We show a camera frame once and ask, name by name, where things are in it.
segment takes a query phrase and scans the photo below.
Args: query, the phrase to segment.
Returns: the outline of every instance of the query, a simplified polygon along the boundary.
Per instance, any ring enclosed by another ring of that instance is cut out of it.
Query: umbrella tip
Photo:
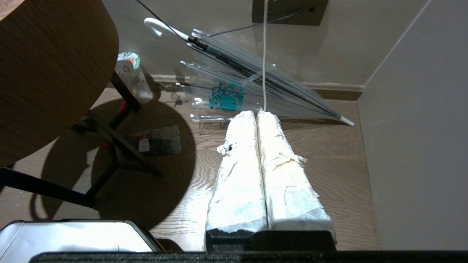
[[[343,116],[341,116],[340,121],[342,121],[342,122],[348,124],[349,126],[354,126],[354,122],[350,121],[349,119],[347,119],[347,118],[345,118],[345,117],[343,117]]]

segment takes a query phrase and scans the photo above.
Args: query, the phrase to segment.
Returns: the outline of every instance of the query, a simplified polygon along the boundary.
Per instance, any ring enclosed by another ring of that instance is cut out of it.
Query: white umbrella handle
[[[172,34],[177,34],[179,35],[183,40],[185,41],[188,41],[189,40],[189,36],[178,31],[177,29],[174,29],[173,27],[168,27],[166,26],[163,22],[155,19],[155,18],[145,18],[145,26],[148,30],[150,30],[151,32],[153,32],[155,35],[157,35],[158,37],[160,37],[162,35],[162,32],[157,30],[156,27],[160,27],[160,28],[163,28],[169,32],[171,32]]]

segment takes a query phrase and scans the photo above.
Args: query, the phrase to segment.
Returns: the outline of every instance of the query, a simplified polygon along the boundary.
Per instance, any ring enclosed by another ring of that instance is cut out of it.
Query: wall
[[[251,22],[252,0],[142,0],[182,32],[234,29]],[[103,0],[120,36],[120,50],[133,51],[151,74],[183,75],[191,50],[173,35],[157,38],[143,20],[151,17],[134,0]],[[319,27],[269,25],[268,60],[303,82],[361,88],[426,0],[330,0]],[[262,28],[223,36],[259,55]]]
[[[468,249],[467,9],[432,0],[358,100],[382,249]]]

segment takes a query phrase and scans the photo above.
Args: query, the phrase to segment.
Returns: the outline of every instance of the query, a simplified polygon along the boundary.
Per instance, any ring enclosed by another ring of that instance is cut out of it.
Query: round table top
[[[100,0],[0,1],[0,167],[39,150],[89,110],[118,54]]]

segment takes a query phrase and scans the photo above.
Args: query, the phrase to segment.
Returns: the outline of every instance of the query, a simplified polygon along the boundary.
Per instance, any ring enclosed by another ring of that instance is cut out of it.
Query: wall socket
[[[252,22],[263,22],[264,0],[253,0]],[[269,0],[268,21],[297,13],[273,24],[319,26],[327,8],[328,0]]]

